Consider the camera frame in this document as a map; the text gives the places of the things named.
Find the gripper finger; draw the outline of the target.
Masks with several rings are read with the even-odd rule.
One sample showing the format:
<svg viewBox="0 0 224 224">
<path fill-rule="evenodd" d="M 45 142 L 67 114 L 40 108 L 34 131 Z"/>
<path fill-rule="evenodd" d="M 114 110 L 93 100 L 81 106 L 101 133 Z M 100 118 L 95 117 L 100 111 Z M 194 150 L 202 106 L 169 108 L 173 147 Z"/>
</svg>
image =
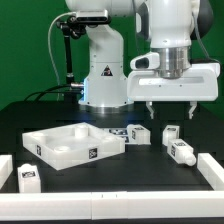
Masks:
<svg viewBox="0 0 224 224">
<path fill-rule="evenodd" d="M 154 119 L 154 112 L 155 111 L 154 111 L 152 102 L 147 101 L 146 102 L 146 107 L 147 107 L 148 111 L 150 112 L 150 118 Z"/>
<path fill-rule="evenodd" d="M 193 118 L 194 111 L 195 111 L 196 108 L 197 108 L 197 101 L 191 101 L 190 102 L 190 109 L 188 111 L 189 119 Z"/>
</svg>

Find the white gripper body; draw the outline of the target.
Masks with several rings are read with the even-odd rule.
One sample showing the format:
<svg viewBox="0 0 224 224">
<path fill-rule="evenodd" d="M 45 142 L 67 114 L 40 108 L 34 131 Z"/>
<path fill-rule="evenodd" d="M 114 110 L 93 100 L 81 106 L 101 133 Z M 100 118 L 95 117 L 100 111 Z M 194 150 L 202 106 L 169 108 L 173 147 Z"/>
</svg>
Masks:
<svg viewBox="0 0 224 224">
<path fill-rule="evenodd" d="M 214 101 L 218 97 L 219 63 L 193 64 L 181 77 L 161 78 L 155 71 L 133 71 L 127 82 L 132 101 Z"/>
</svg>

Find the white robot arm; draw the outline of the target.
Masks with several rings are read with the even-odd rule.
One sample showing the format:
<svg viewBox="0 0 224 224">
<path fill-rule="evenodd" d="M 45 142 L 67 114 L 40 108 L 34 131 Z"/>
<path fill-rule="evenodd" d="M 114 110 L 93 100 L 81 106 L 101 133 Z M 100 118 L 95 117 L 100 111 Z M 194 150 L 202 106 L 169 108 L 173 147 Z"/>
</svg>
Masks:
<svg viewBox="0 0 224 224">
<path fill-rule="evenodd" d="M 90 39 L 90 72 L 79 103 L 92 108 L 144 102 L 213 101 L 218 97 L 220 64 L 190 59 L 193 40 L 210 29 L 209 0 L 65 0 L 75 35 Z M 133 17 L 136 44 L 146 42 L 123 76 L 123 37 L 110 27 L 114 17 Z"/>
</svg>

